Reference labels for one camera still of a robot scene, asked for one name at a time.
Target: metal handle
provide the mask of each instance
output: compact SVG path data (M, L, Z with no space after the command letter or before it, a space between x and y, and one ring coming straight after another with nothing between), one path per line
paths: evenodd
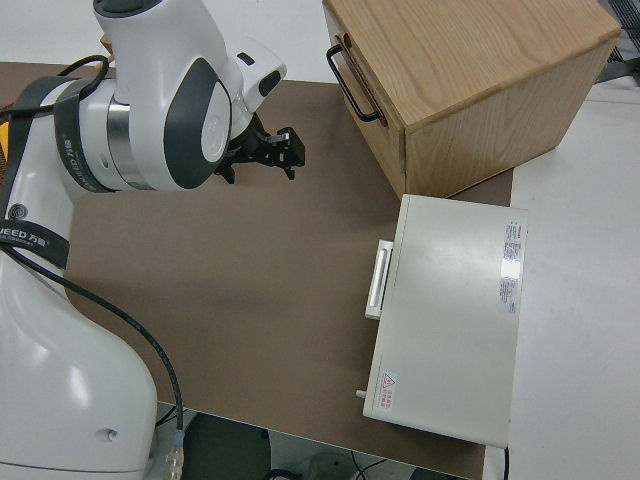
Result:
M380 320L380 316L382 315L382 301L384 298L384 290L387 286L387 275L389 273L392 251L393 242L387 242L385 240L378 242L376 264L373 270L373 277L371 278L367 308L364 314L365 317L373 320Z
M333 61L332 57L342 51L343 51L342 45L340 45L339 43L331 47L329 50L327 50L327 61L329 62L329 67L331 68L331 71L333 72L333 74L336 76L336 79L338 80L338 84L340 85L340 88L342 88L342 91L347 97L347 100L349 100L349 103L351 104L351 107L353 108L354 112L356 112L356 115L358 115L358 118L363 122L373 122L374 120L377 120L380 118L380 112L377 112L377 111L373 113L362 112L362 110L356 103L355 98L353 98L353 95L349 91L349 87L347 87L347 84L344 82L342 75L338 71L337 65Z

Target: yellow object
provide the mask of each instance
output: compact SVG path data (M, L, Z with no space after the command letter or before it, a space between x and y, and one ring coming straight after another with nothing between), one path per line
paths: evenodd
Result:
M0 125L0 149L4 158L9 158L9 122Z

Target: black cable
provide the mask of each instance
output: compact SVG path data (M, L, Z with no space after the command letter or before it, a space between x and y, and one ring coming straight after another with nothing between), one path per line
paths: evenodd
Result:
M356 462L356 456L353 453L353 450L351 450L351 460L353 460L353 464L355 465L356 469L358 470L358 476L356 477L356 480L359 480L360 478L362 478L362 480L367 480L367 477L364 474L364 472L366 472L370 468L376 467L376 466L380 465L381 463L384 463L384 462L387 461L386 458L383 458L382 460L378 460L377 462L373 462L371 465L367 465L364 468L360 468L360 466L358 465L358 462Z
M273 480L274 478L283 477L288 480L299 480L302 478L302 475L295 474L290 472L289 470L282 470L279 468L269 470L267 474L264 476L263 480Z
M169 417L170 417L170 416L171 416L171 414L172 414L173 412L175 412L175 411L176 411L176 406L174 405L173 407L171 407L171 408L169 409L169 411L168 411L167 413L165 413L165 414L162 416L162 418L161 418L160 420L158 420L158 421L156 422L156 428L158 428L160 425L164 425L165 423L167 423L167 422L169 421Z
M509 480L509 447L504 449L504 475L503 480Z
M350 450L351 452L351 460L353 460L353 465L356 467L356 470L358 470L358 476L356 477L356 480L358 478L360 478L360 476L362 475L364 480L367 480L367 477L364 476L364 472L362 471L362 469L360 468L360 465L358 465L358 462L356 462L356 455L355 453L353 453L353 450Z
M87 65L93 62L100 62L102 65L100 66L100 71L96 74L96 76L86 84L80 90L80 100L87 98L93 92L96 91L100 82L105 79L107 73L109 73L109 59L103 55L90 55L88 57L84 57L77 62L72 63L60 73L58 73L59 77L65 77L69 75L71 72L77 70L83 65ZM48 114L53 112L53 104L51 105L41 105L39 107L33 108L5 108L0 110L0 118L2 117L33 117L38 114Z
M167 356L166 352L164 351L162 346L158 343L158 341L155 338L153 338L153 336L149 333L149 331L146 328L144 328L140 323L135 321L126 312L124 312L123 310L119 309L118 307L116 307L112 303L110 303L107 300L103 299L102 297L96 295L95 293L90 292L89 290L87 290L85 288L82 288L81 286L73 283L72 281L67 280L66 278L63 278L63 277L61 277L59 275L56 275L53 272L50 272L46 268L38 265L36 262L34 262L34 261L30 260L29 258L25 257L24 255L18 253L12 247L3 245L3 246L0 247L0 249L4 253L9 255L13 260L18 262L19 264L24 265L25 267L33 270L34 272L39 273L43 277L46 277L49 280L51 280L51 281L53 281L53 282L55 282L55 283L57 283L59 285L62 285L65 288L68 288L72 292L75 292L78 295L81 295L81 296L87 298L88 300L91 300L92 302L97 303L98 305L100 305L101 307L103 307L106 310L110 311L114 315L120 317L129 326L133 327L140 335L142 335L145 338L145 340L147 340L147 342L149 342L149 344L154 348L154 350L156 351L156 353L160 357L160 360L162 360L162 363L164 364L165 369L167 370L167 374L169 375L169 380L171 381L171 387L173 388L173 395L175 397L175 402L176 402L176 410L177 410L177 412L176 412L176 418L177 418L176 427L177 427L178 430L183 430L184 420L183 420L182 393L180 392L180 385L178 384L178 377L176 376L176 372L173 369L173 365L171 365L171 362L169 361L169 357Z

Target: sticker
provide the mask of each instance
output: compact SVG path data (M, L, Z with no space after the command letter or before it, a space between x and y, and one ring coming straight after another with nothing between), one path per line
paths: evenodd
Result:
M393 395L398 376L391 372L381 372L378 380L378 398L376 409L390 412L393 407Z
M502 309L509 313L517 311L520 298L522 234L522 225L515 220L507 225L504 233L499 296Z

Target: warning label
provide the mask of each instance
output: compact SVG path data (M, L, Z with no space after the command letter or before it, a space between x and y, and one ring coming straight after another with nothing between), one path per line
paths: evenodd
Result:
M393 395L398 381L398 376L391 372L380 372L378 381L378 398L376 401L376 409L383 411L391 411L393 407Z

